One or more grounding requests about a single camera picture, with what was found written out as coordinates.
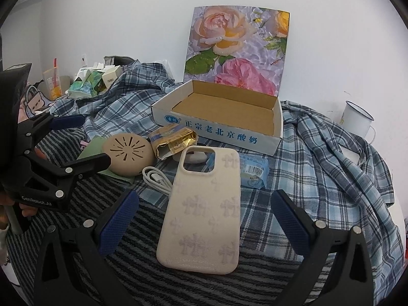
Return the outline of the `person left hand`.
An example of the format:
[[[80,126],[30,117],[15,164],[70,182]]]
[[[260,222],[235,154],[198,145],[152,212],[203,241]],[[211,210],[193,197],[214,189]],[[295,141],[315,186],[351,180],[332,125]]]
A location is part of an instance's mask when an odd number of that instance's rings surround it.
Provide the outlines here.
[[[39,150],[38,148],[35,148],[35,153],[39,158],[42,158],[44,160],[46,159],[46,155],[41,150]],[[15,202],[11,199],[11,197],[8,194],[6,194],[5,192],[1,192],[1,202],[0,202],[0,205],[1,205],[1,230],[4,230],[8,226],[8,223],[9,223],[8,217],[7,217],[6,212],[5,212],[5,206],[13,206],[14,203]],[[21,208],[22,215],[24,217],[33,216],[33,215],[35,215],[37,213],[37,208],[35,208],[35,207],[29,207],[27,205],[19,205],[19,207]]]

